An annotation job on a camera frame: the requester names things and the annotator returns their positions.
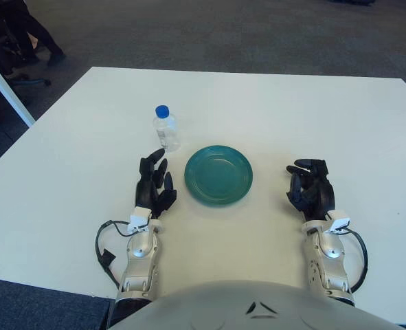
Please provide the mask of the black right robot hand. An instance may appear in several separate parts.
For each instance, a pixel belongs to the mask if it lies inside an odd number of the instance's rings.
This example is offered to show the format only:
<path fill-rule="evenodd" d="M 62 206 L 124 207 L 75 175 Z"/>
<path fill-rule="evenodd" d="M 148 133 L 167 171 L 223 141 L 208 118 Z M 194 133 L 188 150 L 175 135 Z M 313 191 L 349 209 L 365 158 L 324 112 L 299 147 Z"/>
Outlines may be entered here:
<path fill-rule="evenodd" d="M 304 214 L 306 221 L 325 220 L 335 209 L 334 190 L 327 175 L 326 162 L 320 159 L 297 159 L 286 170 L 291 174 L 287 197 Z"/>

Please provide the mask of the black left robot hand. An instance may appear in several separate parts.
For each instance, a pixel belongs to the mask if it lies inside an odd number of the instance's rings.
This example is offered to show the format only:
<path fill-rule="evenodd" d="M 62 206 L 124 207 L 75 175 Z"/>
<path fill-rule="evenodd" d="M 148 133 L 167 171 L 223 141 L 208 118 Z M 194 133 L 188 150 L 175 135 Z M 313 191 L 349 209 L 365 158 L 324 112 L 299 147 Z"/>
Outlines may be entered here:
<path fill-rule="evenodd" d="M 141 177 L 136 185 L 135 205 L 149 209 L 153 219 L 158 219 L 177 199 L 172 175 L 167 171 L 168 160 L 163 158 L 165 153 L 164 148 L 158 149 L 139 163 Z"/>

